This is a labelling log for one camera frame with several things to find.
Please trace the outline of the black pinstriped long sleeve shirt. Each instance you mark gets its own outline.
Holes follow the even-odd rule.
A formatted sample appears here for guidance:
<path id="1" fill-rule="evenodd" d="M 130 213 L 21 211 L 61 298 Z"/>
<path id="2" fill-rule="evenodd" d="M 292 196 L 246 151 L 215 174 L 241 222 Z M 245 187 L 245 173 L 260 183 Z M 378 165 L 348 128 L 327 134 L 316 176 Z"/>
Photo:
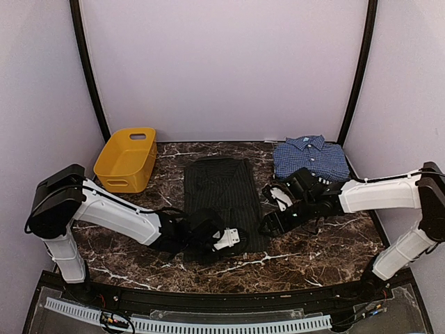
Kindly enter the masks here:
<path id="1" fill-rule="evenodd" d="M 261 205 L 247 159 L 205 158 L 184 168 L 184 211 L 212 209 L 225 228 L 245 232 L 247 241 L 228 248 L 228 256 L 266 251 L 270 238 L 258 233 Z"/>

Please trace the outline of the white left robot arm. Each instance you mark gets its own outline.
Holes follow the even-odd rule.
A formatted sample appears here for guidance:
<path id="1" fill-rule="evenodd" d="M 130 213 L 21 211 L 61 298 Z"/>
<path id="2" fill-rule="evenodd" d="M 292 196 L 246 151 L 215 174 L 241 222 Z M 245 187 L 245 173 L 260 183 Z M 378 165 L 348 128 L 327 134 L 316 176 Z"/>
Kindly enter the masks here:
<path id="1" fill-rule="evenodd" d="M 87 279 L 86 265 L 70 231 L 73 221 L 108 228 L 170 254 L 187 249 L 213 253 L 229 245 L 229 233 L 213 210 L 192 215 L 173 207 L 146 209 L 105 191 L 84 172 L 83 166 L 72 164 L 41 181 L 24 226 L 25 233 L 43 240 L 81 302 L 93 303 L 98 289 Z"/>

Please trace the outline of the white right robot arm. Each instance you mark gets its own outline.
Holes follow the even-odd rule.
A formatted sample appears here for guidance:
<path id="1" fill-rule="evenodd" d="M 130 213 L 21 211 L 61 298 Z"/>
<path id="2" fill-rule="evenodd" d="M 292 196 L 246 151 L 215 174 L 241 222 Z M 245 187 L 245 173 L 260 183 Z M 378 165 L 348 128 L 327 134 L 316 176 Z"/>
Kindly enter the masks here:
<path id="1" fill-rule="evenodd" d="M 419 209 L 421 218 L 395 244 L 376 255 L 356 284 L 355 296 L 369 302 L 399 270 L 444 242 L 444 173 L 431 161 L 402 175 L 329 182 L 306 168 L 282 180 L 286 192 L 266 197 L 279 205 L 264 216 L 259 233 L 277 237 L 312 219 L 384 209 Z"/>

